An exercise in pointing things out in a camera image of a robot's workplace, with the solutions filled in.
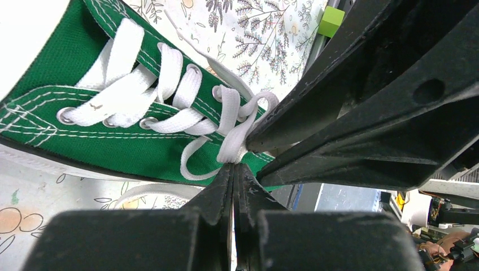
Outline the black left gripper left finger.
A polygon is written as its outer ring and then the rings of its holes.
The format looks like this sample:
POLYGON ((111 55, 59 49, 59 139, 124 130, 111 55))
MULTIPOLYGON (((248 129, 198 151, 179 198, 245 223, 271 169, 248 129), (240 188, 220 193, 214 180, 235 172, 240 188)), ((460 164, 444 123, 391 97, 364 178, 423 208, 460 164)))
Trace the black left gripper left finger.
POLYGON ((233 164, 179 209, 54 216, 24 270, 230 270, 233 164))

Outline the green canvas sneaker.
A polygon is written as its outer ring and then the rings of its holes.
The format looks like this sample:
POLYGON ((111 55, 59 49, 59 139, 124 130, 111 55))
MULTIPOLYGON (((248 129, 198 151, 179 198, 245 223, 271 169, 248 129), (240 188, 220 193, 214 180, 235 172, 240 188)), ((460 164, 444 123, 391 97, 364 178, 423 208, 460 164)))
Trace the green canvas sneaker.
POLYGON ((203 68, 123 1, 1 8, 1 158, 52 174, 207 186, 273 160, 246 138, 277 105, 203 68))

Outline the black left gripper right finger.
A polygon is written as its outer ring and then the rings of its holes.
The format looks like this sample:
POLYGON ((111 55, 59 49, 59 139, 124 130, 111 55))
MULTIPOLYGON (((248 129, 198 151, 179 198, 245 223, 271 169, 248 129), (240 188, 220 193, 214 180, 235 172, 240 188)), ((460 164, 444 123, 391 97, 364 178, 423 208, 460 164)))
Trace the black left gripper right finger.
POLYGON ((422 270, 404 226, 376 212, 294 212, 233 167, 237 263, 242 270, 422 270))

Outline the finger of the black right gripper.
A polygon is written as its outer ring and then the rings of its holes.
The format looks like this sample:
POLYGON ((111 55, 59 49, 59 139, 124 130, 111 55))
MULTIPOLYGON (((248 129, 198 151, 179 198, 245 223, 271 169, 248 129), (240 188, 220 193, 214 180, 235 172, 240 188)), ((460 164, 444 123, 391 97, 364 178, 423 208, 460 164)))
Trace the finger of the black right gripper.
POLYGON ((478 141, 478 79, 393 82, 279 155, 264 186, 334 183, 392 190, 422 186, 478 141))
POLYGON ((435 46, 477 1, 356 1, 300 81, 248 136, 251 151, 300 142, 361 103, 435 46))

